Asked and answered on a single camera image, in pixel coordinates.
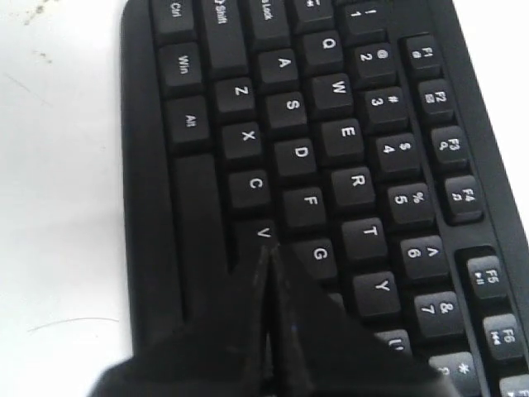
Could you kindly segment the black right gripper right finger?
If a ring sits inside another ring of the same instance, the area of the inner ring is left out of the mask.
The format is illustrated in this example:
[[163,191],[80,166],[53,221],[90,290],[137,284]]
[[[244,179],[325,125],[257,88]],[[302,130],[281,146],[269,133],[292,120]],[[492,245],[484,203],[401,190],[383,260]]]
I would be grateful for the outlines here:
[[271,343],[279,396],[457,396],[445,375],[350,317],[292,249],[270,251]]

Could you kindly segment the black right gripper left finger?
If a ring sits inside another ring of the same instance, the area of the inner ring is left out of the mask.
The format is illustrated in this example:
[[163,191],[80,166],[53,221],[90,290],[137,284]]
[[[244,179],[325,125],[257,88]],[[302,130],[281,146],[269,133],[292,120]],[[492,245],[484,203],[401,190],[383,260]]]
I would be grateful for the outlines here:
[[95,396],[258,396],[271,250],[236,267],[190,324],[105,371]]

